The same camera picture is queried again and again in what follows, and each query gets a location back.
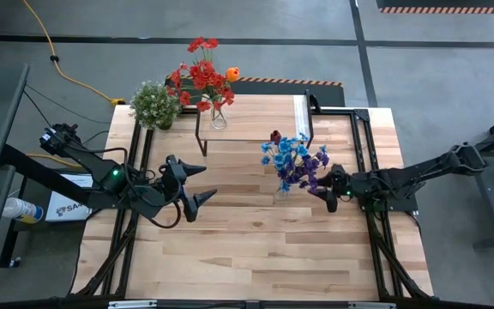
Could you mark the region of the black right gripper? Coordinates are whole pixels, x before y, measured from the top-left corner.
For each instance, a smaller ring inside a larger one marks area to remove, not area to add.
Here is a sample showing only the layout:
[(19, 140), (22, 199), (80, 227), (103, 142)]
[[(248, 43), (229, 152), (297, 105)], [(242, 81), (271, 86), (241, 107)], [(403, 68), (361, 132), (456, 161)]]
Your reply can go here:
[(354, 197), (351, 186), (351, 175), (345, 171), (342, 165), (333, 164), (330, 173), (317, 179), (317, 185), (328, 188), (309, 189), (309, 193), (323, 200), (329, 213), (335, 213), (338, 209), (338, 199)]

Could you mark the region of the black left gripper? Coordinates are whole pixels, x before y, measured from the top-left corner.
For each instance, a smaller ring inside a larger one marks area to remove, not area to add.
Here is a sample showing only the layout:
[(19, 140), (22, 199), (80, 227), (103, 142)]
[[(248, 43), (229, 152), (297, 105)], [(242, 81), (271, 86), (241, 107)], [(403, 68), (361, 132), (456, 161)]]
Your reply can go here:
[(204, 166), (191, 165), (182, 160), (178, 160), (174, 154), (166, 157), (165, 163), (159, 167), (161, 174), (159, 185), (164, 194), (166, 203), (173, 204), (178, 212), (178, 217), (182, 215), (180, 203), (184, 204), (184, 215), (187, 222), (194, 222), (198, 215), (199, 208), (207, 202), (218, 190), (212, 189), (202, 193), (188, 195), (184, 189), (186, 176), (193, 176), (207, 170)]

